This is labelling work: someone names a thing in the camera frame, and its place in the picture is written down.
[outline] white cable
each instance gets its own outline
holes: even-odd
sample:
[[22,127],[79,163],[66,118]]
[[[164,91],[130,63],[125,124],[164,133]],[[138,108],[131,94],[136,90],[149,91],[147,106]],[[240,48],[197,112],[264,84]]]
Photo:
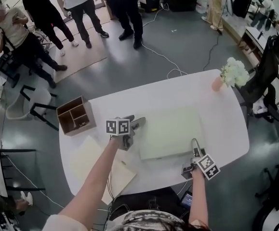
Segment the white cable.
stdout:
[[[28,181],[30,181],[30,183],[35,186],[36,188],[38,188],[35,184],[33,184],[33,182],[22,172],[18,169],[18,167],[16,167],[16,165],[12,162],[12,160],[7,157],[8,160],[11,162],[11,164],[13,164],[13,166],[18,170],[19,173],[21,173]],[[43,193],[42,191],[40,191],[46,198],[48,198],[50,201],[52,201],[54,204],[58,205],[61,208],[64,208],[62,205],[59,205],[58,203],[56,203],[55,201],[53,201],[49,196],[47,196],[45,193]]]
[[[153,19],[152,21],[149,21],[149,22],[145,23],[145,24],[143,25],[143,27],[145,27],[146,25],[148,25],[148,24],[151,23],[151,22],[154,22],[155,19],[157,18],[158,13],[159,13],[160,11],[162,11],[162,10],[169,11],[169,6],[168,6],[168,4],[166,3],[165,5],[167,5],[168,9],[165,9],[165,6],[164,6],[163,9],[157,11],[157,13],[156,13],[155,16],[154,16],[154,19]],[[161,56],[161,57],[164,57],[168,62],[172,63],[173,65],[175,65],[175,66],[177,67],[177,68],[172,69],[172,70],[167,74],[167,79],[169,79],[168,76],[169,76],[169,74],[170,74],[171,72],[173,72],[173,71],[178,71],[178,72],[180,73],[180,76],[182,76],[182,74],[185,74],[185,75],[188,74],[188,73],[186,73],[186,72],[183,72],[183,71],[178,67],[177,64],[175,64],[174,62],[172,62],[171,60],[169,60],[166,56],[161,55],[161,54],[155,52],[154,50],[148,48],[147,46],[145,46],[145,45],[143,44],[143,42],[141,42],[141,44],[142,44],[142,46],[145,47],[146,49],[152,51],[152,52],[155,53],[156,55],[159,55],[159,56]]]

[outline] phone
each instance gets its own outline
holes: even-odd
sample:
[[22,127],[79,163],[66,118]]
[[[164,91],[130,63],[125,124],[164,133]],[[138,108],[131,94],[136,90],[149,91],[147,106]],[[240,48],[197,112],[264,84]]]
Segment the phone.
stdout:
[[192,206],[193,195],[191,192],[186,191],[180,201],[180,206],[184,207],[185,209],[190,209]]

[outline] white flower bouquet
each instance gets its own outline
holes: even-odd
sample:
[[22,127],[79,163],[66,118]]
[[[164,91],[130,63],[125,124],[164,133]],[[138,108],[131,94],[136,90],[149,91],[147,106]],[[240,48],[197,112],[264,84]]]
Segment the white flower bouquet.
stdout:
[[229,86],[244,86],[249,79],[249,73],[245,70],[244,64],[233,57],[229,57],[227,64],[222,67],[222,82]]

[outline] wooden box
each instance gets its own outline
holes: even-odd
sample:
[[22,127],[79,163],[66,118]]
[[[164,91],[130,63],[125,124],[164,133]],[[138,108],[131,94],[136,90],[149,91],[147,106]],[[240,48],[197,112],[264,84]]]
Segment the wooden box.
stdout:
[[73,136],[96,126],[91,104],[78,97],[57,108],[57,116],[65,135]]

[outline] black pants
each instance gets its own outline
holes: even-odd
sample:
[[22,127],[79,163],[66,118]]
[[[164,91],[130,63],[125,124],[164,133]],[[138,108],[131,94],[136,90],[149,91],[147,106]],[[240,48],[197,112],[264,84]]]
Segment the black pants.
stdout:
[[58,70],[58,63],[45,52],[38,38],[32,33],[29,33],[24,43],[13,51],[13,56],[18,62],[24,64],[47,81],[51,81],[53,78],[37,64],[37,58],[41,58],[43,62],[54,70]]
[[170,213],[184,221],[188,220],[189,209],[179,205],[179,197],[171,187],[149,192],[119,196],[112,205],[109,220],[136,210],[159,210]]
[[129,18],[133,24],[135,39],[143,35],[143,21],[138,12],[137,0],[107,0],[112,12],[119,19],[121,26],[126,31],[132,31]]
[[258,12],[253,19],[251,26],[255,27],[258,23],[257,29],[260,31],[266,21],[266,16],[260,12]]
[[95,5],[93,0],[87,0],[84,3],[75,6],[74,8],[69,9],[72,13],[72,17],[76,23],[77,29],[80,33],[81,39],[85,42],[89,41],[89,34],[83,24],[82,17],[83,12],[90,17],[92,24],[96,30],[96,32],[102,32],[102,26],[100,23],[100,19],[95,14]]
[[44,18],[41,22],[35,23],[37,24],[37,28],[39,28],[43,33],[45,33],[46,36],[49,37],[50,41],[53,42],[60,50],[63,48],[63,44],[61,43],[60,39],[56,36],[53,30],[53,26],[59,28],[70,42],[74,40],[74,37],[70,29],[68,29],[68,27],[64,23],[59,12],[54,12],[51,18]]

